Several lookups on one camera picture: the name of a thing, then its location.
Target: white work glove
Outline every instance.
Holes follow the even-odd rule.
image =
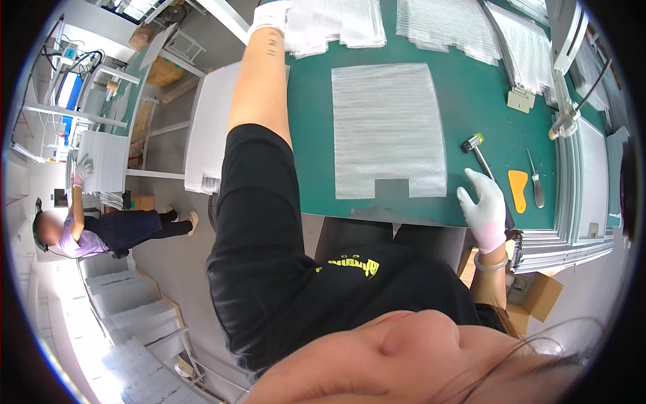
[[[83,181],[85,181],[88,175],[92,174],[93,172],[94,162],[86,154],[80,160],[78,160],[76,167],[72,172],[72,187],[83,188]]]
[[[474,234],[481,254],[487,254],[500,247],[507,240],[505,236],[505,197],[494,180],[470,168],[464,169],[466,177],[471,180],[480,201],[474,204],[471,197],[462,187],[457,188],[466,223]]]
[[[264,27],[273,27],[285,36],[285,24],[287,23],[287,10],[291,7],[291,1],[272,1],[256,8],[253,12],[253,24],[249,27],[247,34]]]

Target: bangle bracelet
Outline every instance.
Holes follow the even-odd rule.
[[[505,251],[505,257],[503,258],[503,260],[501,262],[499,262],[498,264],[494,264],[494,265],[481,264],[480,263],[480,251],[478,251],[475,254],[475,257],[474,257],[475,268],[477,270],[479,270],[479,271],[482,271],[482,272],[497,272],[497,271],[503,269],[507,265],[508,261],[509,261],[509,256],[507,255],[507,251]]]

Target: concrete floor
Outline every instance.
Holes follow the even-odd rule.
[[[229,2],[248,23],[252,22],[257,0]],[[199,69],[217,69],[242,58],[242,43],[211,15],[204,17],[197,12],[189,13],[182,23],[182,30],[207,48],[207,52],[196,59]],[[190,77],[186,74],[182,80]],[[149,94],[160,96],[171,88],[151,89]],[[194,95],[194,90],[189,91],[168,105],[159,105],[151,129],[187,121]],[[182,173],[186,136],[187,130],[180,129],[152,138],[147,169]],[[161,211],[170,204],[181,218],[185,218],[190,210],[197,210],[200,225],[192,237],[148,241],[134,249],[134,258],[138,267],[159,283],[162,292],[180,305],[195,356],[226,379],[248,389],[243,372],[236,368],[226,349],[224,333],[209,297],[205,260],[215,240],[207,214],[209,196],[184,191],[181,180],[128,177],[126,186],[135,193],[153,194],[157,210]],[[322,221],[322,217],[303,215],[306,253],[312,257]],[[623,265],[618,264],[624,254],[621,245],[619,240],[619,248],[612,255],[556,275],[556,279],[565,285],[563,293],[546,323],[530,323],[530,333],[541,332],[579,316],[592,316],[606,323],[623,281]],[[574,322],[549,329],[546,335],[565,345],[566,350],[586,348],[590,345],[591,333],[596,332],[593,330],[596,325],[590,323],[582,330],[577,329],[578,325]],[[243,398],[243,390],[210,374],[206,377],[205,387],[229,403],[241,402]]]

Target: green workbench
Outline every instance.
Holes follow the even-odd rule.
[[[529,114],[506,106],[509,82],[503,62],[500,66],[468,58],[455,47],[449,53],[421,50],[408,38],[395,35],[397,0],[380,0],[388,44],[376,49],[348,49],[338,41],[323,55],[295,59],[287,86],[289,129],[300,186],[300,207],[304,213],[364,218],[385,222],[466,226],[455,190],[464,186],[475,199],[475,190],[464,176],[465,167],[482,172],[473,153],[464,154],[460,145],[474,133],[484,135],[481,151],[498,180],[519,229],[551,229],[556,197],[556,150],[547,137],[554,109],[536,96]],[[514,12],[506,1],[494,3]],[[545,28],[548,37],[549,29]],[[334,177],[334,129],[331,69],[355,65],[425,62],[433,76],[442,117],[448,187],[446,198],[408,198],[407,180],[375,181],[374,199],[337,200]],[[572,80],[566,82],[570,96],[580,102]],[[589,105],[581,115],[605,133],[602,115]],[[527,209],[519,214],[507,171],[531,173],[525,147],[529,147],[545,191],[545,206],[534,203],[529,179],[525,186]]]
[[[124,73],[130,74],[131,76],[137,77],[139,79],[139,84],[134,84],[130,83],[129,81],[126,80],[121,80],[119,83],[119,88],[117,89],[117,92],[115,95],[112,96],[110,101],[105,101],[103,103],[103,108],[102,110],[102,116],[106,118],[109,115],[110,108],[112,107],[112,104],[118,99],[121,98],[124,93],[126,87],[128,87],[128,84],[130,85],[130,95],[128,97],[128,104],[126,106],[125,114],[123,115],[123,118],[121,119],[122,122],[127,122],[127,126],[125,128],[122,127],[113,127],[112,128],[112,134],[115,134],[117,136],[131,136],[132,131],[131,127],[134,124],[134,118],[137,113],[137,107],[139,104],[139,101],[141,100],[141,92],[143,91],[144,86],[146,86],[146,79],[148,78],[148,73],[151,71],[152,65],[148,65],[144,69],[140,70],[141,63],[143,61],[144,56],[146,55],[146,51],[148,50],[148,47],[150,45],[146,45],[144,49],[139,52],[136,58],[134,58],[127,66],[125,69],[123,69]]]

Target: woman's lips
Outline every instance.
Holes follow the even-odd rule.
[[[413,315],[413,314],[415,314],[415,313],[397,313],[397,314],[389,315],[385,319],[379,321],[377,324],[381,324],[381,323],[383,323],[385,321],[393,321],[393,320],[403,319],[404,317],[408,317],[409,315]]]

